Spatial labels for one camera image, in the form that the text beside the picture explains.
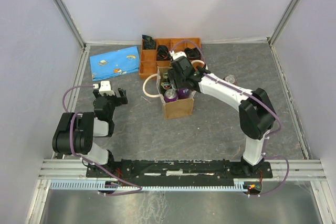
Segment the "cardboard box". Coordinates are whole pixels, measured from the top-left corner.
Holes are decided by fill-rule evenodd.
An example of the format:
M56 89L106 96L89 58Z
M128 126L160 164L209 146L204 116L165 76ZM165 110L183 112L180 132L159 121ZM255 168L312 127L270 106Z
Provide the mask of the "cardboard box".
M160 75L160 77L157 77L156 79L156 87L157 87L158 93L160 93L160 84L161 84L162 74L167 72L168 69L171 69L171 67L158 67L157 68L157 73ZM192 91L189 98L181 99L181 100L177 100L175 102L169 102L169 103L166 103L163 99L163 95L161 95L160 99L161 99L164 118L172 119L172 118L181 118L183 116L191 115L193 113L195 93L196 91Z

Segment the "blue towel with print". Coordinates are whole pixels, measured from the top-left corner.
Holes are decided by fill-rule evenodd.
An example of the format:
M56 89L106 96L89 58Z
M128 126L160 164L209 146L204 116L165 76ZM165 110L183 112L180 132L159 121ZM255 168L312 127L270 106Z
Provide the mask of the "blue towel with print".
M121 74L139 71L140 58L137 47L107 52L90 57L93 81L109 79Z

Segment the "gray mat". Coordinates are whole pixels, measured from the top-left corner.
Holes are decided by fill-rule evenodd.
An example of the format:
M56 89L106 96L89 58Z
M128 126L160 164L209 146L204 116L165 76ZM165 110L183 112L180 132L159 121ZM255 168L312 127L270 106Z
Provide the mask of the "gray mat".
M118 50L124 45L91 46L90 54ZM267 155L284 155L302 159L298 137L286 103L268 44L203 44L209 70L223 78L233 74L243 88L267 91L282 120L283 130L271 137ZM127 91L128 105L114 112L114 135L96 138L95 142L112 151L115 159L239 159L245 148L244 134L239 126L238 112L229 105L197 93L193 115L165 120L158 98L142 92L143 80L137 73L110 79L114 91ZM88 60L82 84L92 84ZM146 90L156 93L155 81ZM92 89L82 88L76 111L93 111Z

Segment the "soda can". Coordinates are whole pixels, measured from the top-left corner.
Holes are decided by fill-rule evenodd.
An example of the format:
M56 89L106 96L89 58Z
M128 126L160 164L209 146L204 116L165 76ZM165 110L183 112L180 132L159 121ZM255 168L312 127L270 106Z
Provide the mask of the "soda can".
M179 99L186 99L190 95L190 90L189 89L178 89L177 90L177 96Z
M231 83L233 85L236 85L237 84L237 80L236 80L236 77L233 76L232 74L229 74L228 76L226 76L224 78L224 81L227 81L228 83Z
M177 97L177 93L175 90L173 89L168 89L163 97L165 102L175 102L177 101L178 97Z

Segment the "aluminum frame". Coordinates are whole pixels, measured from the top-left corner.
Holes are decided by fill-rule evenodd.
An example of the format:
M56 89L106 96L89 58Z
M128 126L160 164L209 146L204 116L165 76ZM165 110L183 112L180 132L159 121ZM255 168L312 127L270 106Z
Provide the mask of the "aluminum frame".
M289 5L287 6L284 14L282 15L279 23L277 24L272 36L269 38L269 44L274 45L276 40L279 38L283 28L285 27L286 23L288 22L290 16L294 12L295 8L297 7L300 0L291 0Z
M288 108L289 108L289 112L290 112L290 115L292 117L292 121L294 123L294 128L295 128L296 134L299 138L299 143L300 143L300 146L301 146L301 149L302 149L303 156L306 159L312 159L313 156L310 152L309 145L307 144L307 141L305 139L303 126L302 126L302 124L300 123L300 120L299 120L298 110L296 109L296 106L294 104L294 99L293 99L293 96L290 92L289 86L287 84L285 74L282 71L282 67L280 65L280 61L279 61L277 52L276 52L273 45L270 45L270 49L271 49L271 52L272 52L272 55L273 55L275 65L276 65L277 70L278 70L278 74L279 74L279 78L280 78L280 81L281 81L282 89L284 90L284 93L285 93L285 97L286 97L287 105L288 105Z
M72 20L71 15L70 15L67 7L65 6L65 4L63 3L62 0L54 0L54 3L56 4L57 8L61 12L62 17L64 18L65 22L69 26L69 28L70 28L72 34L74 35L77 43L81 46L81 48L84 48L85 47L85 42L84 42L82 36L80 35L80 32L78 31L74 21Z
M311 182L315 200L318 205L323 224L336 223L336 205L332 198L328 182Z
M273 178L265 181L281 181L286 173L287 164L283 160L269 160ZM323 167L318 159L290 160L287 181L327 181ZM87 168L79 159L45 159L38 179L41 180L105 180L117 181L114 178L87 178ZM257 179L235 179L235 181L257 181Z
M81 85L82 83L82 79L83 79L84 72L85 72L85 66L89 58L89 52L90 52L90 46L86 46L80 57L79 63L78 63L78 67L76 70L76 77L72 85L73 87ZM77 103L77 99L79 95L79 90L80 89L78 88L78 89L73 89L70 91L69 101L67 104L68 111L71 111L71 112L75 111L75 107L76 107L76 103Z
M49 192L51 180L42 179L37 182L33 200L30 204L27 219L25 223L40 223L43 209Z

